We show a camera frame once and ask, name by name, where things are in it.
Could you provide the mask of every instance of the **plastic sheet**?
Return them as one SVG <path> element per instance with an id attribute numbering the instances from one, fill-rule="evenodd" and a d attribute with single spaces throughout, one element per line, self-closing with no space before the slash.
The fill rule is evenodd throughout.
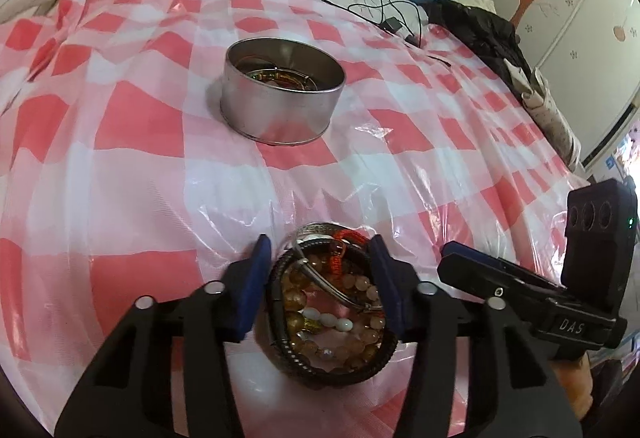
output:
<path id="1" fill-rule="evenodd" d="M 271 147 L 225 125 L 223 56 L 252 36 L 340 60 L 321 139 Z M 61 0 L 0 26 L 0 362 L 49 430 L 135 298 L 190 294 L 261 233 L 278 245 L 334 221 L 382 234 L 425 279 L 448 240 L 558 277 L 583 182 L 462 43 L 424 37 L 413 48 L 318 0 Z M 252 336 L 227 350 L 252 438 L 391 436 L 413 355 L 401 345 L 370 381 L 316 392 Z"/>

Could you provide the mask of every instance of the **amber bead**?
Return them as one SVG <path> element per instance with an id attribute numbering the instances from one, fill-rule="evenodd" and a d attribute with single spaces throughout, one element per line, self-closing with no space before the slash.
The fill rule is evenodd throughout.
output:
<path id="1" fill-rule="evenodd" d="M 346 293 L 347 289 L 344 287 L 344 285 L 342 284 L 342 278 L 339 275 L 326 275 L 325 279 L 331 283 L 332 285 L 334 285 L 334 288 L 336 290 L 341 291 L 342 293 Z"/>
<path id="2" fill-rule="evenodd" d="M 360 368 L 364 367 L 365 362 L 359 357 L 351 357 L 345 362 L 344 365 L 350 370 L 359 370 Z"/>
<path id="3" fill-rule="evenodd" d="M 356 277 L 356 288 L 360 291 L 366 292 L 367 288 L 369 288 L 371 285 L 371 282 L 369 281 L 369 278 L 365 275 L 359 275 L 358 277 Z"/>
<path id="4" fill-rule="evenodd" d="M 300 330 L 305 328 L 305 318 L 302 317 L 302 313 L 288 312 L 287 313 L 287 330 L 289 335 L 295 335 Z"/>
<path id="5" fill-rule="evenodd" d="M 349 335 L 344 345 L 347 347 L 351 355 L 360 355 L 364 351 L 365 343 L 353 335 Z"/>
<path id="6" fill-rule="evenodd" d="M 318 345 L 313 341 L 304 341 L 302 343 L 302 347 L 300 348 L 300 353 L 309 358 L 313 357 L 317 351 Z"/>
<path id="7" fill-rule="evenodd" d="M 356 284 L 356 277 L 354 275 L 344 274 L 342 276 L 342 286 L 345 287 L 347 290 L 349 290 L 350 288 L 353 288 L 355 284 Z"/>
<path id="8" fill-rule="evenodd" d="M 311 280 L 300 271 L 289 272 L 289 280 L 292 285 L 300 288 L 301 290 L 311 285 Z"/>
<path id="9" fill-rule="evenodd" d="M 358 303 L 370 304 L 371 300 L 367 297 L 367 292 L 361 292 L 360 290 L 353 290 L 351 297 L 354 297 Z"/>
<path id="10" fill-rule="evenodd" d="M 351 333 L 353 335 L 360 335 L 364 329 L 366 328 L 366 326 L 364 325 L 364 323 L 362 321 L 354 321 L 353 322 L 353 328 L 351 329 Z"/>
<path id="11" fill-rule="evenodd" d="M 338 346 L 334 350 L 334 357 L 336 360 L 340 360 L 340 362 L 344 362 L 347 358 L 351 357 L 351 352 L 346 346 Z"/>
<path id="12" fill-rule="evenodd" d="M 378 347 L 375 344 L 367 344 L 364 351 L 360 354 L 360 358 L 365 362 L 371 362 L 378 353 Z"/>
<path id="13" fill-rule="evenodd" d="M 302 344 L 303 344 L 304 342 L 305 342 L 305 341 L 303 341 L 300 337 L 298 337 L 298 336 L 297 336 L 297 335 L 295 335 L 295 334 L 294 334 L 294 335 L 292 335 L 292 336 L 290 337 L 290 340 L 289 340 L 289 344 L 291 345 L 291 349 L 292 349 L 293 351 L 295 351 L 296 353 L 300 353 L 300 350 L 301 350 L 301 348 L 302 348 Z"/>
<path id="14" fill-rule="evenodd" d="M 373 344 L 374 342 L 378 342 L 378 339 L 380 339 L 380 332 L 373 328 L 364 328 L 360 334 L 360 340 L 365 344 Z"/>
<path id="15" fill-rule="evenodd" d="M 374 330 L 382 330 L 385 327 L 386 321 L 384 317 L 373 316 L 369 322 L 369 326 L 371 326 Z"/>
<path id="16" fill-rule="evenodd" d="M 322 272 L 322 269 L 324 268 L 324 265 L 322 264 L 322 261 L 320 258 L 318 258 L 318 256 L 316 255 L 310 255 L 307 257 L 307 259 L 309 260 L 309 264 L 316 269 L 316 271 L 318 272 Z"/>
<path id="17" fill-rule="evenodd" d="M 371 285 L 371 287 L 367 288 L 367 297 L 370 301 L 377 301 L 378 297 L 378 288 Z"/>
<path id="18" fill-rule="evenodd" d="M 287 312 L 297 312 L 306 306 L 306 294 L 299 288 L 289 288 L 282 295 L 284 309 Z"/>

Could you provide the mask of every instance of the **camera lens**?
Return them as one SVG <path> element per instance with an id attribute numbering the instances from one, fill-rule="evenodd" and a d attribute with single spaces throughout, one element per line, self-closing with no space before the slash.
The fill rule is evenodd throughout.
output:
<path id="1" fill-rule="evenodd" d="M 609 223 L 611 222 L 611 205 L 609 202 L 604 202 L 602 207 L 600 207 L 598 221 L 600 222 L 600 227 L 603 229 L 609 227 Z"/>
<path id="2" fill-rule="evenodd" d="M 575 224 L 578 222 L 578 208 L 576 206 L 571 207 L 569 211 L 569 225 L 571 227 L 575 227 Z"/>
<path id="3" fill-rule="evenodd" d="M 596 218 L 596 209 L 591 202 L 582 208 L 582 228 L 588 231 L 593 227 L 593 221 Z"/>

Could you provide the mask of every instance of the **blue gripper pad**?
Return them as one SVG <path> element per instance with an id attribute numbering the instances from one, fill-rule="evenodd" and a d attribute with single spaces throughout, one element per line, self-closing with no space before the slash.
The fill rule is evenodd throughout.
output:
<path id="1" fill-rule="evenodd" d="M 420 282 L 414 268 L 389 255 L 382 236 L 369 242 L 371 273 L 385 311 L 386 326 L 401 341 L 410 342 L 413 333 L 423 325 L 414 315 L 415 288 Z"/>
<path id="2" fill-rule="evenodd" d="M 271 240 L 260 235 L 251 256 L 231 263 L 221 281 L 225 284 L 225 298 L 216 317 L 223 338 L 240 342 L 254 325 L 264 287 L 271 270 Z"/>
<path id="3" fill-rule="evenodd" d="M 457 241 L 449 241 L 445 243 L 440 254 L 443 258 L 457 254 L 463 258 L 471 259 L 472 261 L 477 261 L 478 263 L 494 267 L 496 266 L 495 262 L 498 261 L 497 258 L 493 258 L 492 256 L 486 255 L 480 251 L 476 251 L 475 249 L 463 245 L 462 243 L 458 243 Z"/>

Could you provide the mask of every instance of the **screw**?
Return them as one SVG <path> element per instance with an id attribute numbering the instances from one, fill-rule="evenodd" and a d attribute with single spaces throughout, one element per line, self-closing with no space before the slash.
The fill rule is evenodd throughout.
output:
<path id="1" fill-rule="evenodd" d="M 222 281 L 209 281 L 204 286 L 204 291 L 207 293 L 223 293 L 225 291 L 225 284 Z"/>
<path id="2" fill-rule="evenodd" d="M 435 295 L 438 293 L 438 287 L 429 281 L 423 281 L 418 284 L 418 292 L 423 295 Z"/>
<path id="3" fill-rule="evenodd" d="M 494 310 L 504 310 L 507 306 L 504 299 L 501 299 L 500 297 L 490 297 L 486 303 Z"/>
<path id="4" fill-rule="evenodd" d="M 143 295 L 136 299 L 136 308 L 139 310 L 146 310 L 154 305 L 154 298 L 150 295 Z"/>

